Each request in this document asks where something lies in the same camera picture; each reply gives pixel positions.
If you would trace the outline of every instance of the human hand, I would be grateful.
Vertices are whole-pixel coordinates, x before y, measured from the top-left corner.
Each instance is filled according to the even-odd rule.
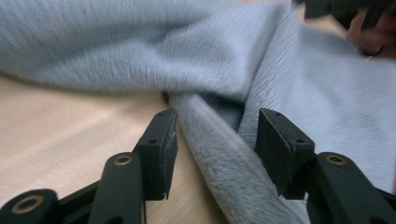
[[[366,12],[360,12],[350,23],[346,39],[361,50],[378,57],[396,58],[396,16],[384,13],[375,28],[361,30]]]

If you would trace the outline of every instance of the wooden table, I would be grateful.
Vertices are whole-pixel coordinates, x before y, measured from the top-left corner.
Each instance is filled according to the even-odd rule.
[[[167,108],[159,92],[93,95],[0,77],[0,206],[26,190],[54,189],[62,198],[98,180],[106,160],[132,151]],[[177,135],[170,197],[147,202],[148,224],[227,223]]]

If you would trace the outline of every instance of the cloth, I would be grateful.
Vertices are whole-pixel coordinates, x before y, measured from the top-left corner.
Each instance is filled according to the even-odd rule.
[[[0,0],[0,70],[77,91],[166,91],[232,223],[306,223],[253,151],[259,109],[393,191],[396,63],[364,60],[278,2]]]

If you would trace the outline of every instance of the black object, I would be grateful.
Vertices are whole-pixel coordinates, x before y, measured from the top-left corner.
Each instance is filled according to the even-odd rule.
[[[311,223],[396,223],[396,197],[376,189],[349,158],[314,153],[314,143],[282,114],[261,109],[255,150],[278,194],[309,194]]]
[[[375,27],[384,12],[396,13],[396,0],[293,0],[305,3],[305,17],[314,19],[333,15],[341,25],[349,29],[352,19],[359,9],[367,8],[367,14],[361,29]]]
[[[158,113],[136,144],[107,160],[101,180],[58,201],[27,191],[0,210],[1,224],[146,223],[145,201],[168,198],[177,156],[177,112]]]

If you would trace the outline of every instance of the brass screw insert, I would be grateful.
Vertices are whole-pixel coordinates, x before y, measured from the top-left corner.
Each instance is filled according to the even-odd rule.
[[[337,155],[327,155],[326,160],[336,165],[347,165],[347,160]]]
[[[116,165],[126,165],[133,160],[131,156],[119,156],[114,160],[114,164]]]
[[[44,197],[41,195],[31,195],[28,196],[19,202],[17,202],[14,206],[11,208],[11,212],[13,214],[25,214],[28,213],[35,208],[37,208],[40,204],[42,204],[44,201]]]

